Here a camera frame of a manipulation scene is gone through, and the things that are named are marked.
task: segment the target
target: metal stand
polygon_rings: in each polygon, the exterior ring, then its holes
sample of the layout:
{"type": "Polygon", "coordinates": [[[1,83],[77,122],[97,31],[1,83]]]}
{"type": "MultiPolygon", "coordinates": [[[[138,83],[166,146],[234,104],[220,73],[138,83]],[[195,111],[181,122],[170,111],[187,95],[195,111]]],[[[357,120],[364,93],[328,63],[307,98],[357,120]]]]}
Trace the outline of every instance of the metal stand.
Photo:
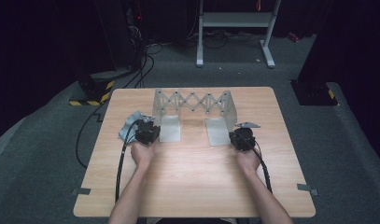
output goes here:
{"type": "Polygon", "coordinates": [[[265,40],[260,41],[269,68],[275,68],[274,59],[268,44],[277,18],[280,1],[274,3],[273,12],[204,12],[204,0],[200,1],[199,9],[199,36],[196,53],[196,65],[204,66],[204,27],[268,27],[265,40]]]}
{"type": "Polygon", "coordinates": [[[152,116],[155,118],[155,125],[161,126],[161,142],[180,141],[181,107],[188,107],[191,111],[200,107],[206,114],[210,114],[213,109],[219,110],[219,117],[205,120],[209,143],[211,146],[230,143],[229,132],[237,122],[236,107],[230,91],[224,91],[219,98],[215,98],[212,93],[200,98],[195,92],[184,96],[179,91],[167,96],[162,89],[157,88],[152,116]]]}

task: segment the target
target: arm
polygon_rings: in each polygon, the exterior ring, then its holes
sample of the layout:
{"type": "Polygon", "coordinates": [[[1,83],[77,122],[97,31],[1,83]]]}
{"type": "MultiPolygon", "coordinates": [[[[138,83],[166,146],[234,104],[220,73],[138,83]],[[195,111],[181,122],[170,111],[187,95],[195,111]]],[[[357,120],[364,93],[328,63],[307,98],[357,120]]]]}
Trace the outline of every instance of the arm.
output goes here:
{"type": "Polygon", "coordinates": [[[146,175],[155,156],[156,142],[149,146],[144,146],[139,142],[132,145],[132,158],[136,163],[136,168],[131,180],[114,205],[108,223],[136,223],[141,196],[146,187],[146,175]]]}
{"type": "Polygon", "coordinates": [[[293,223],[286,209],[265,188],[265,185],[257,176],[256,170],[260,166],[260,160],[256,154],[251,150],[247,152],[236,151],[236,156],[239,167],[246,178],[251,197],[260,212],[262,223],[293,223]]]}

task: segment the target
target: white metal frame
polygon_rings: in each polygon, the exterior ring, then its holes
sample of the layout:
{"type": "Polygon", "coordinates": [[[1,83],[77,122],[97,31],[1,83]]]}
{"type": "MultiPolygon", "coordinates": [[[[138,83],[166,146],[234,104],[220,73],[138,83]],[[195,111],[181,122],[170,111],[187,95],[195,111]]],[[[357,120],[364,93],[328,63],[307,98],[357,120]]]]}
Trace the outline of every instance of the white metal frame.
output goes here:
{"type": "Polygon", "coordinates": [[[267,27],[265,40],[260,40],[260,46],[264,53],[269,68],[275,68],[274,59],[268,45],[277,18],[280,1],[274,3],[272,12],[204,12],[204,0],[200,0],[199,9],[199,36],[196,53],[196,65],[204,65],[204,27],[267,27]]]}

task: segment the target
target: human hand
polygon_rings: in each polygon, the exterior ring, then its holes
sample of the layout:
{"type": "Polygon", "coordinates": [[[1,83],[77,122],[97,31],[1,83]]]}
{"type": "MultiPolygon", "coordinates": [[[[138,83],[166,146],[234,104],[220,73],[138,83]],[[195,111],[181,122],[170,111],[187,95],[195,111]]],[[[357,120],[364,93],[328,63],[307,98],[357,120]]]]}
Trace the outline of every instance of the human hand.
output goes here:
{"type": "Polygon", "coordinates": [[[155,146],[157,146],[157,140],[154,141],[151,145],[143,145],[140,142],[134,142],[132,145],[132,158],[137,167],[148,168],[152,160],[155,157],[155,146]]]}
{"type": "Polygon", "coordinates": [[[239,168],[244,172],[245,174],[248,174],[248,172],[255,172],[257,168],[260,166],[260,160],[257,157],[256,153],[254,153],[252,150],[249,151],[236,151],[236,159],[239,164],[239,168]]]}

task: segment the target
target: wooden table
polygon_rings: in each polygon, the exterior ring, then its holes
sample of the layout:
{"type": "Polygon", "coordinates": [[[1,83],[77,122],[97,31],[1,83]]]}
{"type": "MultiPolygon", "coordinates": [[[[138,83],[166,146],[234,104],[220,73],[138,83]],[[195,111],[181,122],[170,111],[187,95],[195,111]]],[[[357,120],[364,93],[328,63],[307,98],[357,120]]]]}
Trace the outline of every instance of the wooden table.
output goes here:
{"type": "MultiPolygon", "coordinates": [[[[220,96],[231,91],[238,122],[261,126],[253,129],[268,167],[274,196],[292,217],[312,217],[315,207],[306,184],[274,91],[268,87],[162,89],[166,95],[179,91],[198,96],[220,96]]],[[[114,206],[116,175],[123,142],[118,133],[136,110],[152,115],[155,89],[115,90],[106,111],[82,188],[74,208],[78,217],[108,217],[114,206]]],[[[181,141],[159,143],[148,173],[140,217],[258,217],[232,145],[211,147],[204,110],[181,110],[181,141]]],[[[123,162],[121,189],[134,172],[128,147],[123,162]]],[[[261,167],[258,174],[263,178],[261,167]]]]}

